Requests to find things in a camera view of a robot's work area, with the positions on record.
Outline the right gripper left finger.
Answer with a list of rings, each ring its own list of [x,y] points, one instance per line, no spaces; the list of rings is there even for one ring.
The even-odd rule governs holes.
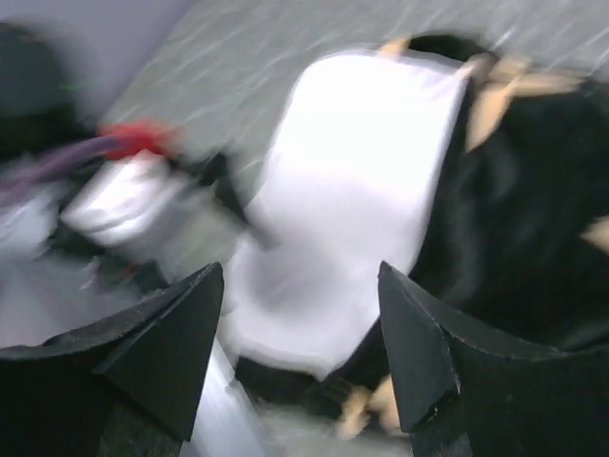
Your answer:
[[[9,457],[176,456],[194,429],[224,278],[210,264],[138,305],[1,351]]]

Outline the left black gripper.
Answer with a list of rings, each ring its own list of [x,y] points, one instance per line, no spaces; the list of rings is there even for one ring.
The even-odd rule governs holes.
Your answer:
[[[167,156],[168,181],[177,186],[161,211],[161,248],[166,248],[181,230],[192,221],[201,204],[198,198],[203,189],[210,191],[210,201],[216,209],[248,231],[264,247],[271,245],[271,238],[254,216],[247,212],[246,202],[237,191],[232,173],[230,151],[213,151],[200,160],[184,156]]]

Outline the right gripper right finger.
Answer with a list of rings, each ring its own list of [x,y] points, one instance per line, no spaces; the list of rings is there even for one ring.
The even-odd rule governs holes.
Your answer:
[[[388,264],[378,295],[415,455],[607,454],[606,314],[582,314],[540,345],[448,306]]]

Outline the black pillowcase with tan flowers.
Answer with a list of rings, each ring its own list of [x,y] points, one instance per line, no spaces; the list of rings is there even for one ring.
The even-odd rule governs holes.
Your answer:
[[[363,51],[454,60],[467,79],[419,255],[407,272],[381,265],[540,345],[582,314],[608,317],[607,83],[540,70],[462,34],[423,33]],[[238,354],[235,374],[266,402],[334,419],[345,438],[370,422],[408,435],[381,311],[356,351],[324,378]]]

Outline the white pillow with yellow piping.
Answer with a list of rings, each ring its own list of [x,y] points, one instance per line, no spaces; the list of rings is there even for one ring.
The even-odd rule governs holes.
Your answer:
[[[295,84],[226,267],[228,342],[324,378],[379,318],[382,262],[412,269],[467,79],[458,62],[345,51]]]

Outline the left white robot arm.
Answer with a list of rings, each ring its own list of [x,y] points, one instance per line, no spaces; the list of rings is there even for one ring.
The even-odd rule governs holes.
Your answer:
[[[248,217],[234,188],[232,149],[210,149],[206,158],[191,161],[177,130],[163,123],[86,122],[63,49],[61,40],[40,24],[1,23],[1,160],[28,160],[2,180],[2,206],[23,200],[35,186],[59,181],[70,188],[57,200],[64,210],[103,165],[146,151],[171,173],[185,174],[190,188],[212,188],[216,205],[269,245],[268,235]]]

